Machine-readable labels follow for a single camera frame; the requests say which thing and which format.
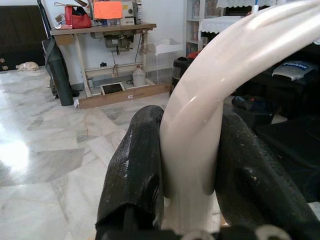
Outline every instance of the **marble floor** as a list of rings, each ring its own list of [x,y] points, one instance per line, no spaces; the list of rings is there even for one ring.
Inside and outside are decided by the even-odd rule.
[[[62,107],[48,85],[43,68],[0,73],[3,240],[93,240],[107,166],[132,116],[146,105],[165,108],[169,99],[79,110]]]

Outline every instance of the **white curved tube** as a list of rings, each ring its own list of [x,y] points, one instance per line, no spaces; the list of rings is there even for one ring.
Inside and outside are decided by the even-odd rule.
[[[167,221],[177,233],[212,229],[224,99],[319,37],[320,0],[271,7],[219,34],[185,72],[160,127],[164,177],[173,192]]]

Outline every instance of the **wooden base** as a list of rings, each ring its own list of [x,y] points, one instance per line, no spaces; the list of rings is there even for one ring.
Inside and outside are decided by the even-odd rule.
[[[115,104],[119,102],[168,93],[170,92],[171,88],[171,84],[143,86],[107,95],[92,96],[88,98],[79,99],[78,103],[80,109],[90,109],[95,107],[101,107],[104,105]]]

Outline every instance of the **red bag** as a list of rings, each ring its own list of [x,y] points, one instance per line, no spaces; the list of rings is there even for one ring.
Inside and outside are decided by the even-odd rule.
[[[85,10],[78,6],[74,9],[73,6],[64,7],[65,24],[72,25],[73,29],[86,29],[91,27],[91,20]]]

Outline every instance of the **orange paper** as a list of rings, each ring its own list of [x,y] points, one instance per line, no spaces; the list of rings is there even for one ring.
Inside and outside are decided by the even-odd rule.
[[[95,19],[122,19],[121,1],[96,1],[94,3]]]

